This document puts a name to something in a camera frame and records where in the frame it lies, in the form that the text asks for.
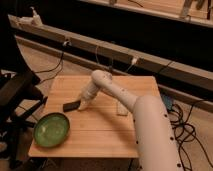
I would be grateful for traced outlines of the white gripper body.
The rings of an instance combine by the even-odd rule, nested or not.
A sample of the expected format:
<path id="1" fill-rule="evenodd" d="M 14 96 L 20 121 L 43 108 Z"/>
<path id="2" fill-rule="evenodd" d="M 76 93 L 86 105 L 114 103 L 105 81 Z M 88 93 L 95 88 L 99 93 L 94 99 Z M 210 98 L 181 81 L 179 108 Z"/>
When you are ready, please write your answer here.
<path id="1" fill-rule="evenodd" d="M 82 90 L 81 98 L 86 101 L 93 100 L 97 96 L 99 90 L 100 88 L 94 82 L 90 81 Z"/>

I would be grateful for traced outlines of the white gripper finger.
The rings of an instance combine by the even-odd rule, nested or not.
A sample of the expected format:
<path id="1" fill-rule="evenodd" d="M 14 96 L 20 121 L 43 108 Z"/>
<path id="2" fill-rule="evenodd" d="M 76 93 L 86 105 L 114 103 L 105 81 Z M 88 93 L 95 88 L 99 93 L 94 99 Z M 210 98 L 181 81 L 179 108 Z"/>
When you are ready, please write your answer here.
<path id="1" fill-rule="evenodd" d="M 83 111 L 83 110 L 85 110 L 85 109 L 88 107 L 88 105 L 89 105 L 89 102 L 88 102 L 88 101 L 86 101 L 86 100 L 81 100 L 81 101 L 80 101 L 80 105 L 79 105 L 79 107 L 78 107 L 78 110 L 79 110 L 79 111 Z"/>

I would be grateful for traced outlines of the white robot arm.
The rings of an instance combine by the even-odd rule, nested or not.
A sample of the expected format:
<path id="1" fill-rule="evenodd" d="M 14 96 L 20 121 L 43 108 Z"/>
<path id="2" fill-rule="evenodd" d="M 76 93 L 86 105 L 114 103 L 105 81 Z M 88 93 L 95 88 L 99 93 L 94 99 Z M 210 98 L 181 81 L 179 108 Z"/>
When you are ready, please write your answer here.
<path id="1" fill-rule="evenodd" d="M 178 147 L 164 103 L 151 94 L 136 95 L 112 80 L 108 72 L 95 70 L 79 94 L 84 110 L 104 89 L 133 115 L 139 166 L 142 171 L 183 171 Z"/>

